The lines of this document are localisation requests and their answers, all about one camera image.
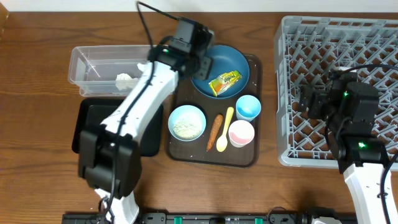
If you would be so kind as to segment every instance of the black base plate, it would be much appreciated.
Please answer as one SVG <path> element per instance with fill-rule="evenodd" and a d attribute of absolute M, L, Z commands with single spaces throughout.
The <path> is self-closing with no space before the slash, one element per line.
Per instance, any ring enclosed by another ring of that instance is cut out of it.
<path fill-rule="evenodd" d="M 72 150 L 79 153 L 79 137 L 83 127 L 87 124 L 100 124 L 115 111 L 123 100 L 87 98 L 80 104 L 79 115 L 73 136 Z M 141 156 L 154 156 L 159 152 L 160 135 L 162 131 L 163 106 L 160 106 L 149 122 L 141 139 Z"/>
<path fill-rule="evenodd" d="M 101 214 L 64 214 L 62 224 L 85 224 L 87 220 L 98 221 Z M 341 224 L 358 224 L 354 215 L 338 215 Z M 312 222 L 307 213 L 273 213 L 261 215 L 202 215 L 143 213 L 134 224 L 309 224 Z"/>

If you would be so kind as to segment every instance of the white cup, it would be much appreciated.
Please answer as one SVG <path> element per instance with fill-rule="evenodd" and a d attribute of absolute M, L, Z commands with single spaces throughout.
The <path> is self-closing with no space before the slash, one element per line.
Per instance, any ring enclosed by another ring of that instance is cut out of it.
<path fill-rule="evenodd" d="M 254 139 L 253 126 L 244 120 L 237 120 L 228 129 L 228 137 L 235 147 L 243 147 Z"/>

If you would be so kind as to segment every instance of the dark tray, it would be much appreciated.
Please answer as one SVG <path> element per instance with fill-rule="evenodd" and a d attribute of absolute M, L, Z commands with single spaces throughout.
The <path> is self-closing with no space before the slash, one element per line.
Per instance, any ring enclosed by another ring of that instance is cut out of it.
<path fill-rule="evenodd" d="M 86 98 L 80 103 L 75 134 L 73 135 L 72 151 L 80 152 L 79 138 L 85 125 L 100 125 L 102 120 L 115 111 L 123 100 Z M 159 152 L 160 136 L 162 130 L 163 106 L 160 106 L 142 135 L 140 150 L 141 156 L 154 156 Z"/>
<path fill-rule="evenodd" d="M 261 101 L 261 79 L 262 66 L 261 61 L 254 55 L 244 55 L 248 60 L 250 67 L 250 77 L 248 84 L 235 96 L 227 99 L 212 99 L 201 94 L 192 84 L 191 80 L 182 80 L 177 88 L 174 97 L 173 109 L 182 105 L 193 105 L 202 110 L 206 116 L 205 132 L 196 140 L 183 142 L 175 139 L 169 133 L 167 154 L 175 160 L 186 162 L 199 162 L 204 164 L 214 164 L 233 167 L 249 167 L 253 165 L 258 158 L 259 149 L 259 130 L 260 116 L 254 119 L 251 124 L 256 132 L 253 141 L 244 147 L 236 148 L 228 140 L 228 146 L 224 152 L 218 152 L 216 142 L 210 151 L 206 152 L 207 142 L 209 140 L 210 130 L 214 118 L 217 114 L 222 114 L 225 119 L 226 110 L 229 106 L 235 109 L 236 101 L 240 96 L 253 95 Z M 231 120 L 236 121 L 236 112 Z M 221 136 L 224 128 L 224 121 L 218 131 L 217 139 Z"/>

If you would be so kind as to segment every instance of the carrot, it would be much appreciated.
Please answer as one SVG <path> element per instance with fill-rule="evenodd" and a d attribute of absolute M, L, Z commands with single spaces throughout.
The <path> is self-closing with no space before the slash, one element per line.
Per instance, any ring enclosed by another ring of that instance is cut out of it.
<path fill-rule="evenodd" d="M 207 143 L 206 152 L 209 151 L 216 141 L 218 130 L 220 130 L 221 125 L 223 124 L 223 115 L 218 114 L 214 119 L 213 126 L 211 127 L 209 141 Z"/>

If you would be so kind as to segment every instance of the yellow spoon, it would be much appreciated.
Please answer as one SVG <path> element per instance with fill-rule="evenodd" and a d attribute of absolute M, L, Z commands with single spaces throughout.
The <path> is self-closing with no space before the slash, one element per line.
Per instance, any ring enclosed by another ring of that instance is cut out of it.
<path fill-rule="evenodd" d="M 223 134 L 217 139 L 216 147 L 219 152 L 224 151 L 226 149 L 226 146 L 228 145 L 228 141 L 226 139 L 226 132 L 228 131 L 229 124 L 231 122 L 233 114 L 234 114 L 234 108 L 229 107 L 228 110 L 226 110 Z"/>

